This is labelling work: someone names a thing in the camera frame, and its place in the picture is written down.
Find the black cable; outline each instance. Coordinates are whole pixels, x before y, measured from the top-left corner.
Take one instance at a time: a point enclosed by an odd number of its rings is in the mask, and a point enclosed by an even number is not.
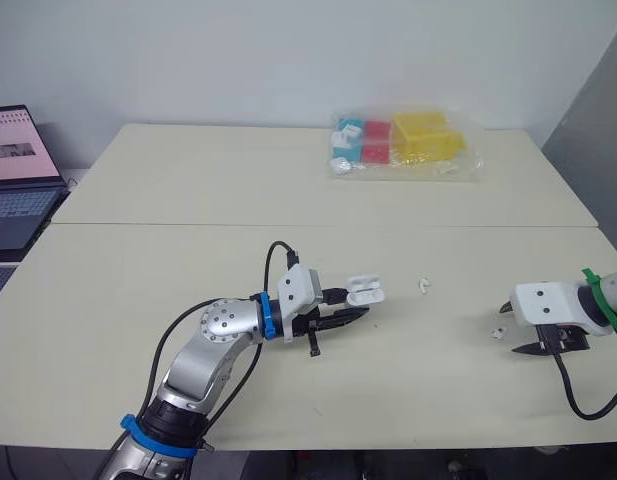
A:
[[[148,376],[148,386],[146,388],[146,394],[144,395],[144,401],[141,404],[141,408],[139,409],[139,412],[137,412],[137,415],[136,415],[137,420],[143,417],[150,403],[150,399],[152,398],[152,392],[155,388],[155,379],[157,377],[157,369],[159,368],[159,359],[161,358],[161,352],[164,349],[166,340],[168,340],[168,337],[173,332],[173,330],[177,327],[177,325],[179,325],[188,315],[190,315],[191,313],[201,308],[207,307],[208,305],[216,301],[217,299],[215,298],[213,300],[206,300],[205,302],[201,302],[201,303],[198,303],[197,305],[193,305],[188,310],[186,310],[184,313],[179,315],[177,319],[170,324],[170,326],[166,329],[166,331],[161,336],[161,339],[159,340],[159,343],[157,344],[157,348],[155,349],[155,354],[152,357],[152,366],[150,367],[150,375]],[[115,443],[113,443],[112,447],[110,447],[110,449],[106,453],[106,456],[103,458],[103,460],[99,464],[99,467],[97,468],[97,471],[95,472],[95,475],[93,476],[95,480],[99,479],[104,469],[108,465],[108,462],[110,462],[110,459],[115,454],[115,452],[121,445],[121,442],[124,441],[127,435],[128,435],[128,431],[124,431],[119,436],[119,438],[117,438]]]
[[[244,373],[244,376],[241,378],[241,380],[239,381],[235,389],[230,393],[230,395],[228,395],[228,398],[226,398],[224,403],[221,404],[221,407],[217,409],[217,412],[208,421],[208,425],[206,425],[206,428],[204,429],[204,433],[202,434],[202,437],[206,435],[206,433],[208,433],[208,430],[210,430],[210,428],[215,423],[217,423],[217,420],[219,420],[219,417],[221,417],[221,415],[228,408],[230,403],[235,399],[239,391],[244,387],[244,385],[250,378],[250,375],[252,375],[252,372],[255,370],[255,367],[257,366],[257,362],[259,361],[259,356],[261,355],[261,349],[262,349],[262,344],[260,343],[259,345],[257,345],[257,350],[255,350],[255,356],[252,357],[252,361],[250,362],[250,366],[248,367],[248,370],[246,370],[246,373]]]
[[[275,251],[275,247],[284,247],[288,254],[294,254],[295,251],[290,248],[286,242],[282,242],[281,240],[276,240],[270,244],[268,248],[268,254],[266,255],[266,266],[264,267],[264,292],[268,291],[268,274],[270,273],[270,260],[272,258],[272,253]]]
[[[4,445],[4,449],[6,450],[6,466],[8,467],[8,472],[12,477],[12,480],[19,480],[15,470],[12,468],[12,462],[10,461],[10,449],[8,449],[8,445]]]
[[[270,245],[270,248],[268,249],[268,254],[266,255],[266,263],[265,263],[265,266],[264,266],[264,291],[265,292],[268,291],[268,277],[269,277],[269,274],[270,274],[270,261],[272,259],[272,254],[273,254],[275,248],[278,247],[278,246],[284,247],[286,249],[286,254],[287,254],[287,258],[288,258],[288,268],[290,268],[290,266],[292,264],[297,263],[299,261],[296,252],[292,248],[290,248],[290,246],[286,242],[282,242],[280,240],[277,240],[277,241],[273,242]],[[188,315],[190,315],[191,313],[193,313],[193,312],[195,312],[195,311],[197,311],[197,310],[199,310],[201,308],[204,308],[204,307],[210,305],[211,303],[216,302],[217,300],[218,299],[207,300],[205,302],[201,302],[201,303],[198,303],[197,305],[194,305],[194,306],[190,307],[184,313],[179,315],[179,317],[177,317],[177,319],[170,324],[170,326],[166,329],[164,334],[161,336],[161,339],[159,340],[159,343],[157,344],[157,348],[155,350],[155,354],[153,355],[152,366],[150,368],[150,375],[148,377],[148,387],[146,388],[146,394],[144,396],[143,403],[141,404],[141,408],[139,409],[139,412],[137,412],[137,415],[136,415],[137,420],[139,420],[141,417],[143,417],[144,413],[146,412],[146,409],[148,408],[148,405],[150,404],[150,399],[152,398],[152,393],[153,393],[153,390],[154,390],[154,387],[155,387],[155,379],[157,377],[157,369],[159,367],[159,359],[161,358],[161,352],[162,352],[162,350],[164,348],[164,345],[166,344],[166,340],[168,340],[168,337],[170,336],[172,331]],[[246,370],[246,373],[244,374],[242,379],[239,381],[239,383],[237,384],[235,389],[230,393],[230,395],[228,395],[228,398],[226,398],[226,400],[217,409],[217,412],[208,421],[208,425],[206,425],[206,428],[204,429],[203,433],[201,434],[200,440],[203,439],[203,437],[206,435],[206,433],[208,433],[208,430],[210,430],[210,428],[217,422],[217,420],[219,420],[219,417],[224,413],[224,411],[228,408],[228,406],[230,406],[232,401],[235,399],[235,397],[239,394],[240,390],[246,384],[246,382],[248,381],[248,379],[252,375],[252,372],[255,370],[255,367],[257,366],[257,362],[259,361],[259,357],[261,356],[261,350],[262,350],[262,344],[260,343],[259,345],[257,345],[257,350],[255,351],[255,355],[253,356],[252,361],[250,362],[250,366],[248,367],[248,370]],[[108,462],[110,462],[110,459],[112,458],[113,454],[115,453],[115,451],[117,451],[117,449],[119,448],[119,446],[121,445],[121,443],[123,442],[123,440],[126,438],[127,435],[128,435],[128,432],[124,431],[119,436],[119,438],[115,441],[115,443],[112,445],[112,447],[110,447],[110,449],[106,453],[106,456],[104,457],[103,461],[99,465],[99,468],[97,469],[97,472],[96,472],[96,474],[94,476],[95,480],[99,479],[99,477],[101,476],[101,473],[103,472],[104,468],[106,468],[106,466],[108,465]],[[193,459],[188,459],[186,461],[186,466],[185,466],[185,470],[184,470],[184,477],[183,477],[184,480],[189,480],[190,475],[192,473],[192,465],[193,465]]]
[[[264,292],[268,291],[268,277],[270,275],[270,261],[272,259],[272,254],[275,251],[276,247],[284,247],[286,249],[289,265],[293,262],[296,263],[298,261],[297,254],[290,247],[290,245],[288,245],[286,242],[282,242],[281,240],[276,240],[272,242],[272,244],[268,248],[268,254],[266,255],[266,263],[264,265],[264,290],[263,290]],[[239,391],[246,384],[246,382],[250,378],[250,375],[252,375],[252,372],[255,370],[255,367],[257,366],[257,362],[259,362],[259,357],[261,356],[262,347],[263,347],[263,344],[261,343],[257,345],[257,350],[255,351],[255,355],[252,357],[248,370],[246,370],[246,373],[241,378],[241,380],[239,381],[235,389],[230,393],[230,395],[228,395],[228,398],[226,398],[224,403],[221,404],[221,406],[217,409],[217,412],[212,416],[212,418],[208,422],[208,425],[206,425],[206,428],[204,429],[201,435],[201,438],[203,438],[206,435],[206,433],[208,433],[208,430],[210,430],[210,428],[217,422],[217,420],[219,420],[219,417],[221,417],[221,415],[226,411],[230,403],[235,399]]]
[[[584,420],[598,420],[602,417],[608,415],[613,408],[617,406],[617,393],[610,399],[610,401],[603,407],[601,410],[595,413],[584,413],[577,406],[577,402],[575,402],[575,396],[572,392],[572,385],[570,384],[570,377],[568,376],[568,370],[566,370],[566,366],[564,365],[563,360],[561,359],[561,355],[555,353],[553,355],[555,357],[555,362],[557,362],[557,367],[559,368],[559,373],[561,373],[561,379],[564,382],[564,389],[566,390],[566,398],[568,398],[568,404],[572,411],[577,414],[578,417],[583,418]]]
[[[152,366],[150,367],[150,376],[148,377],[148,388],[146,388],[146,395],[144,395],[144,401],[141,404],[141,408],[139,409],[139,412],[137,412],[137,416],[136,416],[137,420],[141,419],[141,417],[144,416],[144,413],[146,413],[146,409],[148,408],[148,405],[150,404],[150,399],[152,398],[152,391],[155,388],[155,379],[157,377],[157,368],[159,367],[159,359],[161,357],[161,351],[164,349],[164,345],[166,344],[166,340],[168,340],[168,337],[170,336],[172,331],[175,328],[177,328],[177,325],[179,325],[183,321],[184,318],[186,318],[188,315],[190,315],[193,312],[196,312],[197,310],[201,308],[207,307],[208,305],[216,302],[217,300],[219,299],[215,298],[213,300],[206,300],[205,302],[201,302],[201,303],[198,303],[197,305],[193,305],[188,310],[186,310],[184,313],[179,315],[177,319],[170,324],[170,326],[166,329],[164,334],[161,336],[161,339],[159,340],[159,343],[157,344],[157,349],[155,350],[155,354],[152,357]]]
[[[183,480],[190,480],[190,477],[192,476],[193,461],[194,461],[194,457],[186,459],[186,466],[184,467]]]

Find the laptop screen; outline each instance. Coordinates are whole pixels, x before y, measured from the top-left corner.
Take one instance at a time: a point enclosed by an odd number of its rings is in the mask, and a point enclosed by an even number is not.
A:
[[[57,167],[26,107],[0,108],[0,184],[30,184],[57,177]]]

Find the green ring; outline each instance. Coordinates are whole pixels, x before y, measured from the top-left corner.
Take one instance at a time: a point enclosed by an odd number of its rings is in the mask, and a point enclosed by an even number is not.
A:
[[[592,288],[592,296],[595,298],[597,306],[603,312],[606,319],[610,322],[612,328],[615,329],[615,332],[617,332],[617,315],[612,310],[612,308],[610,308],[610,305],[608,305],[608,302],[606,302],[606,297],[604,297],[604,293],[601,291],[601,278],[599,278],[599,275],[595,275],[594,273],[592,273],[589,268],[584,268],[582,272],[584,273],[584,275],[586,275],[586,282]]]

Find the yellow block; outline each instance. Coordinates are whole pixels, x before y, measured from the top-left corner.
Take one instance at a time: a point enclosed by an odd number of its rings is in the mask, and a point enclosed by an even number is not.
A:
[[[448,160],[466,148],[463,135],[449,130],[439,111],[393,115],[390,142],[397,160],[406,164]]]

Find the plastic bag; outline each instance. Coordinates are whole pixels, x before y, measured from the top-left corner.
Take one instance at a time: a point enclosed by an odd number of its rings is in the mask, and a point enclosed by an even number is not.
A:
[[[435,107],[346,112],[333,122],[330,171],[354,180],[475,180],[482,132]]]

